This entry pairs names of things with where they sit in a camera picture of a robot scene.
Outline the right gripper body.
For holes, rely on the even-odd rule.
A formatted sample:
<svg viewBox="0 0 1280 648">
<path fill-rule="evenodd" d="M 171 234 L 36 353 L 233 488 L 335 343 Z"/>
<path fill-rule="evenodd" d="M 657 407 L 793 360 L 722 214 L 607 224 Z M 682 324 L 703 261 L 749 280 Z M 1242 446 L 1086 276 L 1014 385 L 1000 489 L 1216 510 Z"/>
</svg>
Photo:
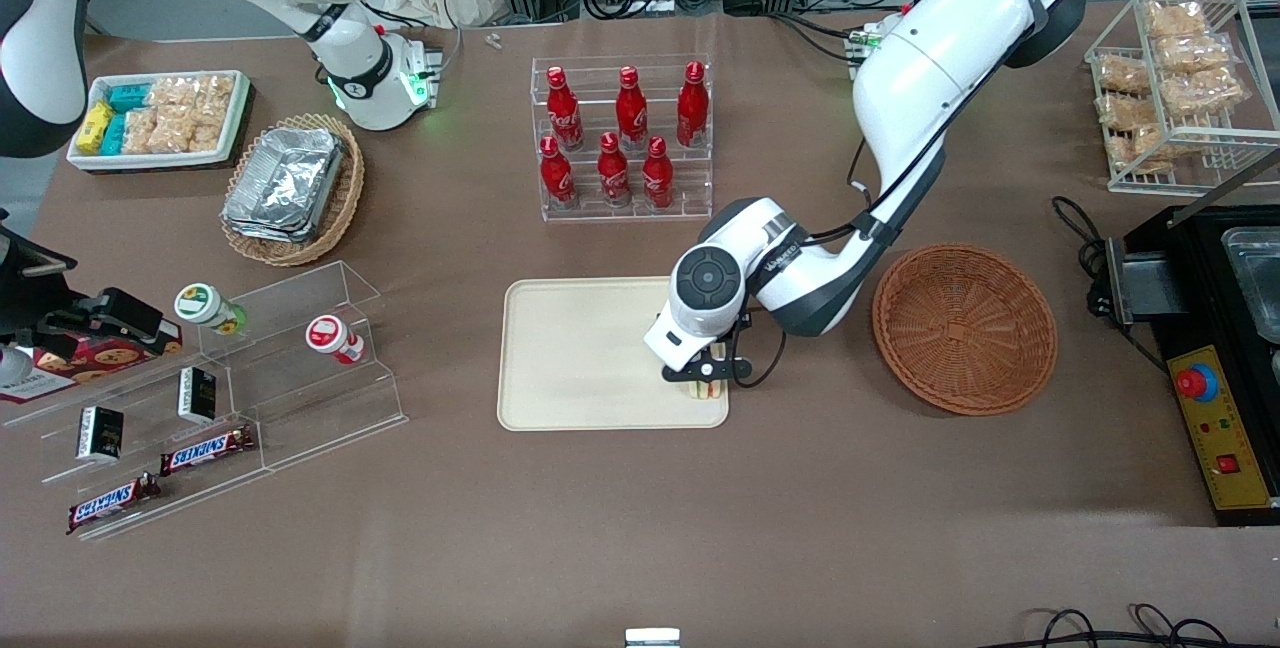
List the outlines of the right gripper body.
<svg viewBox="0 0 1280 648">
<path fill-rule="evenodd" d="M 65 280 L 3 280 L 3 343 L 37 344 L 37 321 L 49 312 L 88 312 L 87 295 Z"/>
</svg>

